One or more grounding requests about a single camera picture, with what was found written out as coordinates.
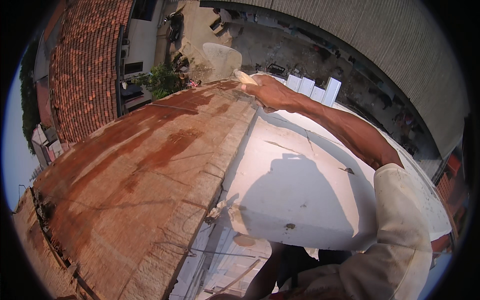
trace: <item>clothes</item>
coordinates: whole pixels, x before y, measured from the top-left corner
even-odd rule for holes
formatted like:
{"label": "clothes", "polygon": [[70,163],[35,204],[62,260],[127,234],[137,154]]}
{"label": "clothes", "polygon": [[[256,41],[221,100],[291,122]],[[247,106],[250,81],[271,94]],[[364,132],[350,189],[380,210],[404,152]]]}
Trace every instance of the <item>clothes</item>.
{"label": "clothes", "polygon": [[300,273],[327,264],[341,264],[352,256],[350,251],[319,250],[318,260],[308,255],[305,248],[286,245],[282,251],[280,270],[276,278],[276,285],[281,287],[285,281]]}
{"label": "clothes", "polygon": [[[398,165],[388,164],[375,172],[373,182],[377,243],[342,264],[300,272],[299,287],[306,291],[342,288],[354,300],[417,299],[427,280],[432,247],[410,175]],[[291,279],[280,291],[288,290],[290,284]]]}

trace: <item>tiled roof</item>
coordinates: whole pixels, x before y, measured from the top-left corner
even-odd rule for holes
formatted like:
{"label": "tiled roof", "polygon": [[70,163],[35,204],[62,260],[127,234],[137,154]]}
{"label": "tiled roof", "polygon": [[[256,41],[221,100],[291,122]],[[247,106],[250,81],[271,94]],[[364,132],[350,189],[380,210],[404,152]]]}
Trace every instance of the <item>tiled roof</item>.
{"label": "tiled roof", "polygon": [[52,126],[52,110],[50,108],[50,100],[48,99],[48,76],[36,82],[36,101],[38,112],[40,113],[40,121],[47,127]]}
{"label": "tiled roof", "polygon": [[132,2],[68,2],[50,63],[55,127],[62,142],[79,142],[117,117],[117,40]]}

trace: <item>white wall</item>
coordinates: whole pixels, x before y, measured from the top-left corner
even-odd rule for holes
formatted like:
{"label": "white wall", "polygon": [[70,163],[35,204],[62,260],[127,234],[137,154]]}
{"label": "white wall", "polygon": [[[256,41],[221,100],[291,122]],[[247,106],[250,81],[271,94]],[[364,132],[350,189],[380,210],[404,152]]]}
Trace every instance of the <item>white wall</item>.
{"label": "white wall", "polygon": [[[142,73],[149,72],[153,67],[155,58],[156,47],[156,32],[157,25],[160,19],[160,13],[162,9],[163,0],[158,0],[153,11],[153,17],[151,21],[131,19],[128,33],[128,39],[130,40],[129,55],[125,59],[124,63],[143,62]],[[139,74],[131,73],[125,75],[125,79],[135,77]],[[152,93],[144,90],[145,101],[152,99]]]}

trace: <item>window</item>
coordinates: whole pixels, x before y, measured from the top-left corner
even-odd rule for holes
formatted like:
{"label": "window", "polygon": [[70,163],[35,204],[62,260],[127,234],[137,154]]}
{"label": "window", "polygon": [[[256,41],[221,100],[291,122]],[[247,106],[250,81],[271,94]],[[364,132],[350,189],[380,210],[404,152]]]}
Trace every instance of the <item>window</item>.
{"label": "window", "polygon": [[125,64],[124,74],[127,75],[127,74],[141,72],[143,69],[144,69],[143,61],[127,63]]}
{"label": "window", "polygon": [[137,0],[133,7],[132,18],[151,21],[157,0]]}

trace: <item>tree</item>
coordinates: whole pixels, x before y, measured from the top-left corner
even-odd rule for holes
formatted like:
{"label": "tree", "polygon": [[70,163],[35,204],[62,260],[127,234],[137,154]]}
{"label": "tree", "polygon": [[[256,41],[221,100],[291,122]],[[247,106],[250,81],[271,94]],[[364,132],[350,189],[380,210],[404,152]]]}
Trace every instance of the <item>tree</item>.
{"label": "tree", "polygon": [[36,125],[40,123],[40,113],[38,112],[38,103],[36,101],[36,89],[33,82],[33,71],[35,68],[36,51],[38,40],[32,41],[22,57],[20,63],[20,94],[22,95],[22,130],[24,137],[28,142],[28,149],[35,154],[32,144],[32,133]]}
{"label": "tree", "polygon": [[182,89],[179,76],[165,65],[154,66],[149,73],[140,73],[137,78],[132,79],[132,83],[145,85],[145,88],[157,99]]}

